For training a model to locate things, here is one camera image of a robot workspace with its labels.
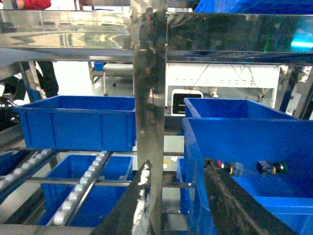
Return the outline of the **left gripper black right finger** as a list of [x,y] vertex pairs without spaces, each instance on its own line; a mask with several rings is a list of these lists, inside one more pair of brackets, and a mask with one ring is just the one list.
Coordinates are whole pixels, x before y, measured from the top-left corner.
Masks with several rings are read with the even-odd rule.
[[215,161],[203,161],[209,209],[219,235],[295,235]]

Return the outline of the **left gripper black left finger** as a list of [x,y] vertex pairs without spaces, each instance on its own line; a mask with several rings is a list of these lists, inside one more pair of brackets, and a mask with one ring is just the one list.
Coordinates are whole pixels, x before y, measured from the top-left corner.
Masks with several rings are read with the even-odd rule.
[[152,165],[146,160],[111,212],[92,231],[93,235],[150,235]]

